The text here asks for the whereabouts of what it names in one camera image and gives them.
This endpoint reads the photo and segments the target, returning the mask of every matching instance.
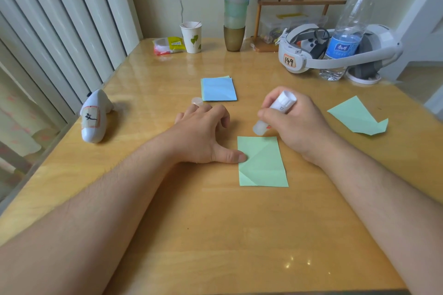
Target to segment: torn green paper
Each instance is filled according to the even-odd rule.
[[[228,76],[214,77],[214,78],[230,78],[230,77],[228,75]],[[203,79],[202,78],[200,79],[200,87],[202,88],[202,99],[203,99],[203,102],[204,102],[205,101],[205,95],[203,93]]]
[[[289,186],[276,136],[238,136],[237,148],[248,156],[238,164],[241,186]]]
[[[354,133],[374,135],[385,132],[388,126],[388,119],[377,122],[357,96],[338,104],[328,112]]]

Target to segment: floral curtain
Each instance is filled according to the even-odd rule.
[[[0,68],[0,201],[26,174],[5,160],[6,153],[12,150],[34,164],[58,132],[41,108]]]

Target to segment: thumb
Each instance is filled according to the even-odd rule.
[[[219,144],[214,146],[213,161],[224,162],[226,164],[238,164],[239,162],[245,162],[246,159],[246,154],[237,149],[227,149]]]
[[[260,120],[271,125],[275,129],[279,129],[284,122],[286,115],[276,109],[261,109],[257,113]]]

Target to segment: plastic water bottle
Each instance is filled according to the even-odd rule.
[[[323,59],[340,59],[355,54],[363,34],[371,21],[374,0],[350,0],[335,27],[328,49]],[[328,81],[336,81],[346,73],[347,67],[322,69],[320,76]]]

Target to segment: right arm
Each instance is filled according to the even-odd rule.
[[[296,104],[287,115],[268,107],[283,90]],[[258,116],[283,141],[321,167],[385,252],[412,294],[443,289],[443,206],[338,136],[312,100],[279,87]]]

